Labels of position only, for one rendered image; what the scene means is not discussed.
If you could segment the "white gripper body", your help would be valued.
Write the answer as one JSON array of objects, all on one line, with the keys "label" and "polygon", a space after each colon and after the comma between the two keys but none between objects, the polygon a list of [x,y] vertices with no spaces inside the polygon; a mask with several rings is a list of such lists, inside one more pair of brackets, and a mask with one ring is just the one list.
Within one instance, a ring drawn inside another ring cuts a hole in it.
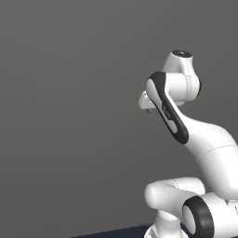
[{"label": "white gripper body", "polygon": [[139,98],[139,106],[142,110],[153,110],[155,109],[154,104],[149,99],[147,92],[143,91]]}]

